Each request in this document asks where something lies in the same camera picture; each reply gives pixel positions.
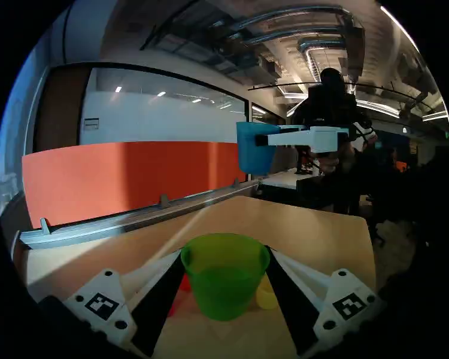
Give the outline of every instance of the dark jacket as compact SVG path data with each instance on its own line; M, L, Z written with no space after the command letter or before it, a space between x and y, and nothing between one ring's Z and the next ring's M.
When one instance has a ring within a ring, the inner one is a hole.
M317 85L309 89L309 97L296 108L291 121L305 126L333 126L354 123L359 116L354 95L332 96Z

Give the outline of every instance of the yellow cup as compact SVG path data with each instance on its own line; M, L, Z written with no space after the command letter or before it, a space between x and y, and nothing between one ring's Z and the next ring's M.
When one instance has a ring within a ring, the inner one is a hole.
M256 290L256 303L263 309L274 309L278 306L278 299L266 274Z

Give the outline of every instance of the wooden table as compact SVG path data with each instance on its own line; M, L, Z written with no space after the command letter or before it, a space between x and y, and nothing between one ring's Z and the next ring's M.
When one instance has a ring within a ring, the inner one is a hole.
M112 238L26 253L31 295L65 299L103 268L122 275L206 233L239 233L323 273L347 268L375 288L374 255L364 219L237 196L181 217ZM192 295L178 292L154 358L295 357L279 308L250 310L231 322L205 318Z

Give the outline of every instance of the exposed pipe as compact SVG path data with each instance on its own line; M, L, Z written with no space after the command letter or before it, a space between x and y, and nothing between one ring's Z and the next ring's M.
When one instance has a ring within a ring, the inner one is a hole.
M324 50L326 48L334 48L339 50L345 50L346 44L343 39L301 39L298 41L298 51L303 54L306 60L306 64L310 69L310 73L313 76L315 82L321 82L319 75L319 68L314 60L311 52L314 50Z
M238 31L244 28L247 28L248 26L267 21L272 19L279 19L281 17L288 17L288 16L295 16L295 15L303 15L303 14L309 14L309 13L330 13L330 14L336 14L341 15L344 17L352 17L352 14L346 10L343 9L339 5L306 5L306 6L293 6L293 7L287 7L287 8L280 8L272 11L268 11L267 13L262 13L255 15L253 17L250 17L249 19L244 19L240 22L234 23L229 26L229 28L233 31Z
M257 36L248 40L244 40L245 45L256 45L261 42L271 41L276 39L284 39L293 36L304 36L304 35L318 35L318 34L343 34L344 28L342 26L301 26L294 29L286 29L281 31L270 32Z

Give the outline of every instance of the floor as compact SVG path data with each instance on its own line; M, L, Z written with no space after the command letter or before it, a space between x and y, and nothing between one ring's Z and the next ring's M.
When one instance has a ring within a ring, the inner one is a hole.
M386 284L390 276L409 268L415 251L411 228L408 222L385 221L378 224L378 234L386 243L383 247L379 246L379 241L373 244L377 291Z

